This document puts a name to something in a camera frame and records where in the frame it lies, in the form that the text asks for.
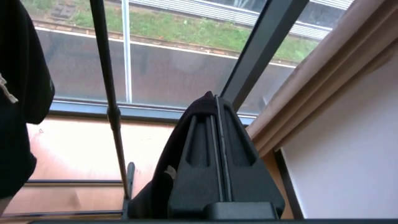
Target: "manhole cover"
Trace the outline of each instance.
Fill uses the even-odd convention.
[[[69,4],[57,4],[52,8],[51,16],[55,19],[69,19],[76,11],[76,6]]]

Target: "glass pane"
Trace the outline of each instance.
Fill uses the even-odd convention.
[[[259,114],[294,68],[338,23],[353,0],[310,1],[239,109]]]
[[[106,100],[89,0],[21,2],[36,26],[56,99]],[[105,4],[109,36],[116,38],[109,41],[116,98],[126,101],[121,5]]]
[[[130,6],[134,104],[184,108],[208,90],[221,92],[259,15],[251,12],[248,24],[238,23],[223,16],[247,10],[225,2]],[[259,2],[257,11],[265,0]]]

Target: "road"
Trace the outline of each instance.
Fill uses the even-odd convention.
[[[95,38],[37,28],[57,98],[105,100]],[[126,101],[123,43],[109,41],[118,101]],[[220,93],[237,59],[157,45],[131,44],[133,103],[186,107],[206,91]],[[258,113],[294,68],[269,65],[241,108]]]

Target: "white wall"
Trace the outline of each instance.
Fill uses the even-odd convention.
[[[398,57],[282,152],[305,218],[398,218]]]

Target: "window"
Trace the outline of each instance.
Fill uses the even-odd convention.
[[[241,105],[239,109],[241,114],[255,116],[264,109],[294,68],[322,41],[325,35],[319,38],[321,34],[317,35],[316,32],[324,30],[330,32],[337,25],[345,9],[352,3],[351,0],[340,0],[335,4],[339,2],[340,7],[327,4],[325,1],[311,1],[307,4]],[[303,29],[300,35],[297,28],[299,26],[307,28],[307,30]]]
[[[106,94],[89,0],[21,1],[34,21],[56,88],[52,111],[105,114]],[[263,74],[253,79],[258,81],[250,87],[250,94],[244,95],[246,100],[238,111],[244,124],[255,118],[295,66],[336,26],[351,1],[311,0],[306,8],[303,1],[294,9],[298,11],[294,14],[302,12],[301,16],[280,22],[288,29],[293,27],[286,37],[283,32],[278,34],[277,45],[285,38],[282,45]],[[272,4],[277,10],[268,9]],[[279,10],[283,7],[278,4],[284,4],[286,10]],[[241,67],[238,58],[259,43],[253,41],[263,35],[258,33],[278,31],[260,25],[254,31],[257,19],[288,13],[294,4],[298,3],[105,1],[114,85],[122,115],[176,121],[206,91],[222,94],[233,70]],[[274,18],[267,18],[267,26],[272,28]],[[259,61],[259,57],[250,60]]]

